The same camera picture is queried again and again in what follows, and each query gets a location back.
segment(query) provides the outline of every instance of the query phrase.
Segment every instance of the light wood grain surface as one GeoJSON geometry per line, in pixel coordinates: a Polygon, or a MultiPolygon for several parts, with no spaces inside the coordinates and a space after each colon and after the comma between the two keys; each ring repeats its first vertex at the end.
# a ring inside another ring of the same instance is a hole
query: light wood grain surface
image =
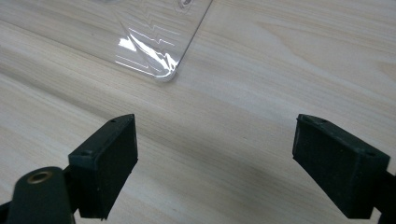
{"type": "Polygon", "coordinates": [[[376,223],[346,219],[291,148],[315,115],[396,173],[396,1],[214,0],[168,83],[0,21],[0,203],[129,113],[139,162],[107,223],[376,223]]]}

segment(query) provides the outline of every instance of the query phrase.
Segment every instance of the wood grain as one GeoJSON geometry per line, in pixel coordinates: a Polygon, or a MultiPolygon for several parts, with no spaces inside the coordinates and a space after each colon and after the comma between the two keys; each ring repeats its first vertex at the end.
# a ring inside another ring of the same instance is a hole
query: wood grain
{"type": "Polygon", "coordinates": [[[135,113],[139,162],[109,223],[376,223],[346,219],[291,148],[305,113],[396,158],[395,1],[214,0],[168,83],[0,31],[0,203],[135,113]]]}

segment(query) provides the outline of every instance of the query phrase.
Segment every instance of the black plastic clamp jaw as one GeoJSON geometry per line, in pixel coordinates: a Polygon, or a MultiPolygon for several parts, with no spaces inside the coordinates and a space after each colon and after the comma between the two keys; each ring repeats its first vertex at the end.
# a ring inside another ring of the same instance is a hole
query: black plastic clamp jaw
{"type": "Polygon", "coordinates": [[[134,115],[110,120],[69,155],[69,166],[45,167],[23,176],[12,201],[0,205],[0,223],[75,223],[107,218],[137,163],[134,115]]]}
{"type": "Polygon", "coordinates": [[[396,177],[390,157],[326,119],[299,115],[293,158],[348,218],[396,223],[396,177]]]}

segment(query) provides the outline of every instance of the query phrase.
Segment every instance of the clear plastic sheet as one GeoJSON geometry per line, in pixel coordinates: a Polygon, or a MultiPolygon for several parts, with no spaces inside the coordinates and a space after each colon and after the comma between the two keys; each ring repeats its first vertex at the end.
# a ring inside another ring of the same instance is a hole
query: clear plastic sheet
{"type": "Polygon", "coordinates": [[[166,81],[211,2],[0,0],[0,20],[166,81]]]}

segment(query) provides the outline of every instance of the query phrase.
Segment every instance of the wooden table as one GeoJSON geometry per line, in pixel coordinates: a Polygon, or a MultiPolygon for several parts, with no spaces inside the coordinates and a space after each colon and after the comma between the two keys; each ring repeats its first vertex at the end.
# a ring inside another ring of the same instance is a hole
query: wooden table
{"type": "Polygon", "coordinates": [[[291,149],[315,115],[395,174],[396,2],[214,0],[167,83],[0,21],[0,203],[129,113],[139,162],[108,223],[376,223],[346,219],[291,149]]]}

